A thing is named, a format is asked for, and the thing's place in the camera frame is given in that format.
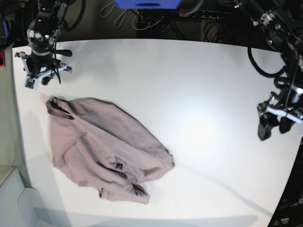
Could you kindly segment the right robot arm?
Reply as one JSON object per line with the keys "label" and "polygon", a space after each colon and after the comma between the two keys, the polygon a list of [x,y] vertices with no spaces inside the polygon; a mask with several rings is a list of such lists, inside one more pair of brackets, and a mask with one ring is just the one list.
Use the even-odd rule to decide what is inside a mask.
{"label": "right robot arm", "polygon": [[27,29],[28,46],[31,53],[17,52],[26,72],[25,87],[35,89],[39,82],[47,85],[60,72],[71,72],[72,67],[56,58],[57,54],[71,57],[70,50],[57,50],[58,37],[64,28],[63,16],[68,7],[66,0],[40,0],[38,13]]}

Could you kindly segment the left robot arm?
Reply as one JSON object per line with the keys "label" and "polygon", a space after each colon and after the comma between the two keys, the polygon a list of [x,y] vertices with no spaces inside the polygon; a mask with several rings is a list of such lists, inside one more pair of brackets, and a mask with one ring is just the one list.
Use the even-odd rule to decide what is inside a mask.
{"label": "left robot arm", "polygon": [[274,127],[281,134],[289,132],[294,124],[303,124],[303,19],[292,14],[302,10],[302,2],[275,0],[268,8],[261,0],[237,0],[234,7],[244,12],[252,24],[265,35],[265,41],[280,53],[285,63],[275,73],[258,66],[248,46],[248,57],[255,70],[263,77],[273,79],[279,93],[271,92],[267,101],[257,105],[261,141],[271,136]]}

